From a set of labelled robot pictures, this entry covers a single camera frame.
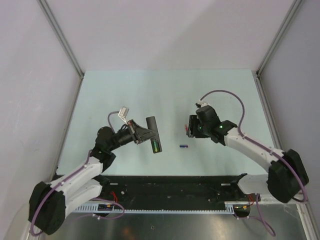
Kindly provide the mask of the black remote control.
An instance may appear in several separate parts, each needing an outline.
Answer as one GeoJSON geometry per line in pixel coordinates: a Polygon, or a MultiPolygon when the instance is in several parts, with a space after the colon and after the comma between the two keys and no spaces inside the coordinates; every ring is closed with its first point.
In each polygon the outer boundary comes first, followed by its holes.
{"type": "Polygon", "coordinates": [[[150,139],[152,149],[153,149],[153,141],[155,141],[155,140],[158,141],[158,145],[159,145],[159,148],[160,148],[160,152],[154,153],[154,151],[152,150],[153,153],[154,154],[161,153],[163,150],[162,150],[160,135],[159,135],[158,126],[157,126],[157,122],[156,122],[155,116],[147,117],[146,118],[146,124],[147,124],[147,128],[154,133],[154,136],[150,139]]]}

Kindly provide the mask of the green AAA battery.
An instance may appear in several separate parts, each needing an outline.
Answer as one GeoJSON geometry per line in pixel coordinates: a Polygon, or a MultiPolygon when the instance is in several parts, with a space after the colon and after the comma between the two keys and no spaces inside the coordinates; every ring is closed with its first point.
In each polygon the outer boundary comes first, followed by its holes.
{"type": "Polygon", "coordinates": [[[157,140],[154,140],[154,141],[152,142],[152,149],[153,149],[153,152],[154,152],[154,153],[160,152],[160,147],[159,147],[159,143],[158,143],[157,140]]]}

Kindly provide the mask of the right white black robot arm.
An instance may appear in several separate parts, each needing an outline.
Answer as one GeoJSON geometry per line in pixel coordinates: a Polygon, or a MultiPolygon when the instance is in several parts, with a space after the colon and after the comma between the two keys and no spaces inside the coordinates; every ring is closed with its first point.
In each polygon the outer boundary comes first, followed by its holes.
{"type": "Polygon", "coordinates": [[[248,194],[271,194],[276,200],[288,203],[309,183],[309,177],[300,155],[293,149],[266,147],[240,133],[239,126],[220,121],[215,109],[206,102],[196,104],[197,110],[189,116],[187,136],[209,138],[216,144],[234,149],[253,160],[267,172],[267,179],[260,184],[259,176],[243,174],[230,188],[231,196],[242,201],[248,194]]]}

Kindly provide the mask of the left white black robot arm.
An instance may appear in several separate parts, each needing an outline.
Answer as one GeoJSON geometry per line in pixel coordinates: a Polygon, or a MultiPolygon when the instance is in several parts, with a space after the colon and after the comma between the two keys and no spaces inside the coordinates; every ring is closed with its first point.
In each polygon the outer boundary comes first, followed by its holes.
{"type": "Polygon", "coordinates": [[[129,120],[123,129],[114,132],[104,126],[97,132],[95,146],[87,154],[84,163],[72,173],[49,183],[39,182],[29,199],[29,232],[38,237],[42,233],[51,235],[63,224],[66,217],[77,207],[91,199],[105,200],[111,188],[96,178],[111,166],[116,158],[113,150],[128,143],[137,145],[157,139],[159,132],[156,118],[146,118],[147,127],[129,120]]]}

